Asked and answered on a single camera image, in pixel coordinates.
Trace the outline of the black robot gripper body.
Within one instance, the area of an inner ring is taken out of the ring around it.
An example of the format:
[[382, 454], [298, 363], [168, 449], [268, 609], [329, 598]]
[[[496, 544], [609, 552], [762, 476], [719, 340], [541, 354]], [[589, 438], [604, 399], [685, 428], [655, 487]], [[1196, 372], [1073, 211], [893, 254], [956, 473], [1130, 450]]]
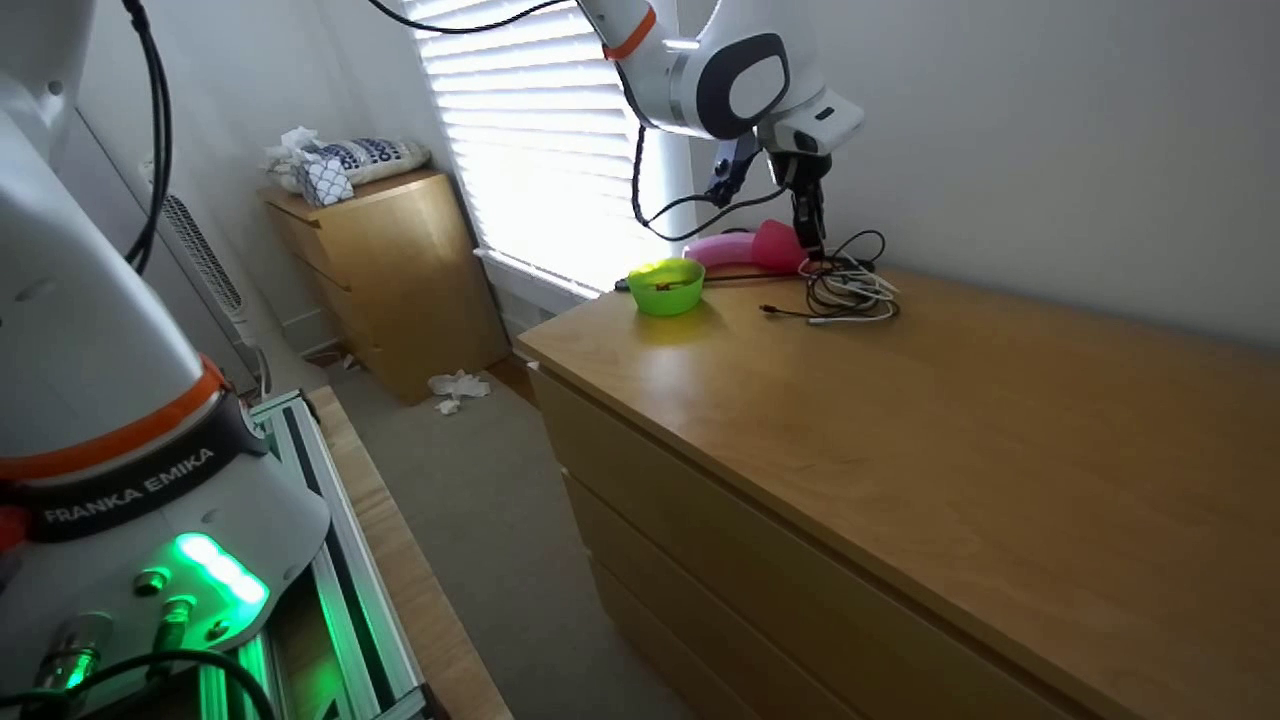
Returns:
[[808, 254], [822, 254], [828, 241], [828, 222], [823, 222], [828, 168], [834, 168], [828, 156], [802, 156], [802, 153], [774, 156], [774, 174], [791, 197], [791, 229]]

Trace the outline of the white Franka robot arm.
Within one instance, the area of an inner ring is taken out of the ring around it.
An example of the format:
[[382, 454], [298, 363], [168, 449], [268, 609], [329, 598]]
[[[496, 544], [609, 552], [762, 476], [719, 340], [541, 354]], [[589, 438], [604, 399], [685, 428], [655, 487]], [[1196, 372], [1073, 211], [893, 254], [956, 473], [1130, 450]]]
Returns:
[[[653, 0], [568, 0], [665, 131], [769, 153], [803, 243], [859, 123], [775, 0], [715, 0], [681, 36]], [[284, 476], [140, 260], [78, 204], [53, 144], [94, 0], [0, 5], [0, 689], [72, 706], [136, 669], [223, 664], [321, 555], [329, 508]]]

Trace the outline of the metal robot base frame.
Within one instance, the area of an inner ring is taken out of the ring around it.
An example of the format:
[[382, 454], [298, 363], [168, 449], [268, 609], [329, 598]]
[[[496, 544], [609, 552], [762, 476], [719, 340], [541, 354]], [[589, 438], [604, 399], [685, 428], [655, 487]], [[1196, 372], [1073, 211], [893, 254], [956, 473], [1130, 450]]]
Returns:
[[292, 555], [292, 566], [264, 575], [268, 609], [242, 630], [234, 661], [277, 720], [447, 720], [402, 626], [316, 404], [292, 390], [251, 419], [271, 476], [264, 487], [223, 481], [204, 529], [246, 566], [271, 555]]

